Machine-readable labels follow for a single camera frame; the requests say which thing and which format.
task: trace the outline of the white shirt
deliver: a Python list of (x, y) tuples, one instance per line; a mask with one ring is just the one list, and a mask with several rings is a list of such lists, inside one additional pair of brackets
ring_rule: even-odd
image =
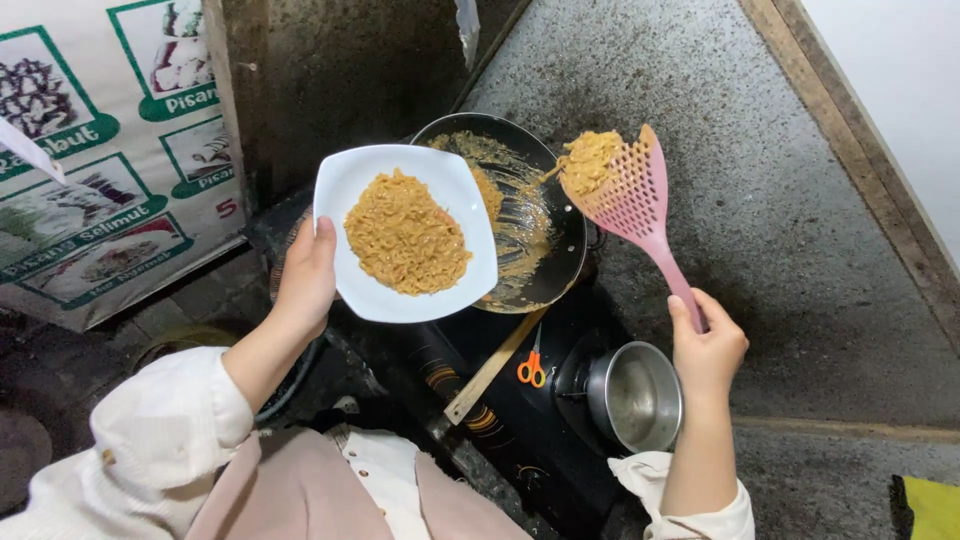
[[(213, 487), (214, 471), (253, 427), (250, 407), (220, 362), (225, 350), (161, 358), (110, 392), (90, 416), (94, 448), (37, 473), (30, 504), (0, 522), (0, 538), (182, 538)], [(351, 429), (341, 450), (394, 537), (428, 540), (417, 447), (388, 431)], [(653, 520), (645, 540), (754, 540), (750, 496), (739, 481), (736, 499), (719, 512), (660, 516), (670, 458), (647, 452), (609, 460)]]

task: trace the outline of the scissors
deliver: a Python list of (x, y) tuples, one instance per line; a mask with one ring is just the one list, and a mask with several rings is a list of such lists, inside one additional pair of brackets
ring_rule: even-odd
[(540, 388), (546, 382), (546, 373), (540, 368), (540, 331), (543, 323), (537, 327), (537, 337), (534, 339), (534, 349), (530, 351), (527, 361), (516, 367), (516, 377), (520, 382), (529, 382), (534, 388)]

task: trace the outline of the square plate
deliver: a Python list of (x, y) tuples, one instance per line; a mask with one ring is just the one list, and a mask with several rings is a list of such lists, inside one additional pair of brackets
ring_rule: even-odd
[[(394, 169), (426, 184), (430, 196), (460, 225), (473, 258), (452, 287), (433, 294), (400, 294), (368, 276), (347, 242), (344, 219), (376, 175)], [(326, 215), (337, 231), (333, 266), (337, 290), (358, 316), (379, 323), (432, 321), (467, 307), (496, 285), (496, 247), (483, 197), (463, 158), (421, 146), (381, 144), (346, 150), (320, 164), (313, 218)]]

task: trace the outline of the wooden handle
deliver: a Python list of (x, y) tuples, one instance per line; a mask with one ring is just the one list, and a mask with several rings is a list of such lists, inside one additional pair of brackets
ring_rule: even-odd
[(500, 373), (500, 370), (506, 365), (507, 360), (516, 353), (516, 349), (520, 346), (520, 343), (523, 343), (523, 340), (526, 339), (530, 331), (534, 329), (549, 307), (550, 306), (541, 307), (536, 311), (527, 313), (527, 316), (520, 322), (520, 326), (516, 327), (514, 331), (507, 336), (507, 339), (500, 344), (500, 347), (493, 353), (493, 356), (484, 362), (480, 371), (473, 376), (473, 379), (470, 379), (467, 386), (464, 386), (464, 389), (457, 394), (456, 398), (453, 398), (450, 405), (446, 406), (444, 414), (454, 426), (460, 424), (464, 416), (476, 405), (477, 400), (480, 399), (480, 396), (483, 395), (487, 387), (490, 386), (490, 383), (493, 382), (493, 378), (496, 377), (496, 374)]

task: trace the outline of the white sleeve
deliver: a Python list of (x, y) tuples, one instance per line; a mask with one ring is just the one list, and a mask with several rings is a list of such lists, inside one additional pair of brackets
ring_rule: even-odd
[(253, 427), (225, 350), (169, 355), (117, 386), (90, 416), (94, 448), (37, 473), (0, 538), (182, 538)]
[(674, 517), (660, 515), (663, 487), (670, 472), (672, 454), (644, 452), (607, 464), (624, 487), (640, 497), (652, 523), (644, 540), (754, 540), (754, 512), (750, 494), (736, 481), (736, 498), (726, 508), (709, 514)]

